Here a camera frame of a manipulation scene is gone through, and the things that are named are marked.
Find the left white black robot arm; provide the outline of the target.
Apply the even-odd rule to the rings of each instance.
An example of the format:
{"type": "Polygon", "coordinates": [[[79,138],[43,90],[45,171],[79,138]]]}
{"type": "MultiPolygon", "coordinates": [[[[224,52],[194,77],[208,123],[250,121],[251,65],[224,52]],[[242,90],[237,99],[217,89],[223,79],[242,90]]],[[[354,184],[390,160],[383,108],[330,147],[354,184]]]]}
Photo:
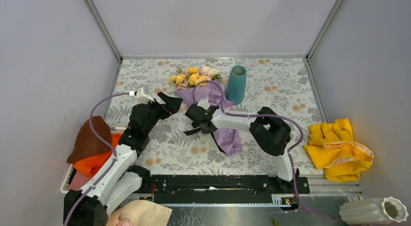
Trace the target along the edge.
{"type": "Polygon", "coordinates": [[[131,109],[128,126],[113,153],[93,178],[64,197],[65,226],[105,226],[111,213],[130,194],[150,188],[149,170],[133,163],[148,145],[156,123],[177,113],[183,99],[159,92],[157,96],[163,100],[159,103],[142,90],[129,94],[139,103],[131,109]]]}

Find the yellow pink flower bunch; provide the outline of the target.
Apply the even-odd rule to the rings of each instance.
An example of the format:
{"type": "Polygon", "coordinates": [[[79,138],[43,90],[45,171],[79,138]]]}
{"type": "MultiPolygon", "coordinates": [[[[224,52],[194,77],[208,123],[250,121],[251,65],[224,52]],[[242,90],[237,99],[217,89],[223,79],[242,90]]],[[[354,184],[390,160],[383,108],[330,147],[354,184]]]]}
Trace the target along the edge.
{"type": "Polygon", "coordinates": [[[209,65],[201,68],[190,66],[186,70],[178,68],[176,73],[171,75],[169,82],[176,86],[176,90],[185,90],[193,88],[199,84],[199,87],[207,85],[207,83],[200,83],[202,81],[214,81],[221,79],[221,73],[218,69],[209,65]]]}

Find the black ribbon gold lettering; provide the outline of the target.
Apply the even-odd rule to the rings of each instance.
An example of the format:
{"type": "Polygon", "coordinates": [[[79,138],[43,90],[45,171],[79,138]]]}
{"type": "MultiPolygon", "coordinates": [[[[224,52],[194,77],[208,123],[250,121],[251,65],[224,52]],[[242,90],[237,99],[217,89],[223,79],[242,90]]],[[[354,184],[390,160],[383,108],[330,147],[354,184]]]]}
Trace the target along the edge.
{"type": "Polygon", "coordinates": [[[199,132],[204,133],[205,123],[204,122],[192,122],[193,129],[184,131],[183,133],[187,136],[197,134],[199,132]]]}

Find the purple wrapping paper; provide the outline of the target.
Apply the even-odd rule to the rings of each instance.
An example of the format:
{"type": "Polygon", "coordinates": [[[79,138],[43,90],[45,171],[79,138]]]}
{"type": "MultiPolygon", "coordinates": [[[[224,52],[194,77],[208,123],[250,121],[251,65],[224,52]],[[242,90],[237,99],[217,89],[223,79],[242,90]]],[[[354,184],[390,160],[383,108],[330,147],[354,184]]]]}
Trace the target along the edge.
{"type": "MultiPolygon", "coordinates": [[[[207,99],[211,106],[222,106],[228,110],[234,105],[233,101],[226,99],[225,94],[219,81],[207,82],[205,86],[197,86],[195,88],[178,89],[176,94],[183,99],[183,103],[187,106],[198,102],[202,99],[207,99]]],[[[221,152],[228,156],[241,153],[242,145],[239,132],[234,129],[218,129],[212,134],[215,143],[221,152]]]]}

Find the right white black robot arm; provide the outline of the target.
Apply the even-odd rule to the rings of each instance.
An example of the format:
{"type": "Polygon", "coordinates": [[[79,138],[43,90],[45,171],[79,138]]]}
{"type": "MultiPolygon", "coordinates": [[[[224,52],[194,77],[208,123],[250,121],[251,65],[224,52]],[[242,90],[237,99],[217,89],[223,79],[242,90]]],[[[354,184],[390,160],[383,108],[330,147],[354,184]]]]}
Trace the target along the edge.
{"type": "Polygon", "coordinates": [[[203,134],[212,134],[218,129],[249,132],[259,147],[274,157],[279,189],[284,193],[290,193],[297,187],[296,171],[286,149],[291,140],[289,123],[299,130],[299,142],[303,139],[302,128],[294,120],[277,115],[268,107],[262,107],[258,112],[246,114],[231,110],[224,111],[218,106],[204,109],[197,103],[193,103],[188,108],[185,116],[192,121],[194,128],[186,131],[187,135],[199,131],[203,134]]]}

